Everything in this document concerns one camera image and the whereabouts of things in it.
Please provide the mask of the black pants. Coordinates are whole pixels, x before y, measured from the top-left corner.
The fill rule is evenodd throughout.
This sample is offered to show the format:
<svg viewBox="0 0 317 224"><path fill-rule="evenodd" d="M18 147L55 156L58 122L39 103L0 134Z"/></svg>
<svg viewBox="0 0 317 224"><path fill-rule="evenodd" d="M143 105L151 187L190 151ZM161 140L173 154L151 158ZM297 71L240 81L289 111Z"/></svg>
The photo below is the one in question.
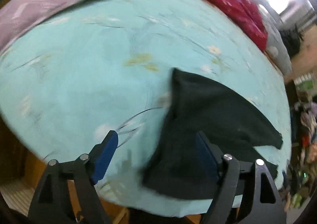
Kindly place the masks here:
<svg viewBox="0 0 317 224"><path fill-rule="evenodd" d="M279 149L283 143L271 122L238 93L212 79L174 69L171 104L158 146L143 171L143 185L177 199L212 199L217 166L205 158L198 132L244 162L260 158L257 146Z"/></svg>

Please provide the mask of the grey plush toy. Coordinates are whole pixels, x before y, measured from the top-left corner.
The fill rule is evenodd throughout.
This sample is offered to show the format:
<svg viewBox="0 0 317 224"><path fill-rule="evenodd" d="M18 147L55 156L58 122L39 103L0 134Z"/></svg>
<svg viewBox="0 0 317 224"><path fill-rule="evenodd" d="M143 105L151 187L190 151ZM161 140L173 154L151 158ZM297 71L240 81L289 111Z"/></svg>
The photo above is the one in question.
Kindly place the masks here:
<svg viewBox="0 0 317 224"><path fill-rule="evenodd" d="M290 74L292 72L290 56L282 41L281 34L275 26L275 21L262 5L259 5L258 9L262 16L265 30L268 33L265 52L283 75Z"/></svg>

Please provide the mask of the light blue floral bedsheet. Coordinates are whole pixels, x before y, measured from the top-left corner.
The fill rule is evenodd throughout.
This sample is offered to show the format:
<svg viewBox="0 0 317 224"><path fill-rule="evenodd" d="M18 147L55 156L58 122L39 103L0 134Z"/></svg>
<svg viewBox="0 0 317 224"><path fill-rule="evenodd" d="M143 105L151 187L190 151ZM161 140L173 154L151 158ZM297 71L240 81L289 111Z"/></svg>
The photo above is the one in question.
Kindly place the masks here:
<svg viewBox="0 0 317 224"><path fill-rule="evenodd" d="M1 55L1 114L41 159L71 161L111 129L119 148L103 199L162 216L207 211L141 185L168 109L171 70L214 79L256 106L283 137L257 147L278 171L291 155L283 78L228 17L203 0L96 0L33 27Z"/></svg>

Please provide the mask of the pink grey pillow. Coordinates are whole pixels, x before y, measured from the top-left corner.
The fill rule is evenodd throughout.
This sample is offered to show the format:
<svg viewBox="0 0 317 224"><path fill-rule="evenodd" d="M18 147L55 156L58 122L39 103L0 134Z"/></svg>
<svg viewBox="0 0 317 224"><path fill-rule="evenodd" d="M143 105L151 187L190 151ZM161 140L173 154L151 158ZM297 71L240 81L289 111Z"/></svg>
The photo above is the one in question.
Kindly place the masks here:
<svg viewBox="0 0 317 224"><path fill-rule="evenodd" d="M34 26L86 0L11 0L1 8L1 53Z"/></svg>

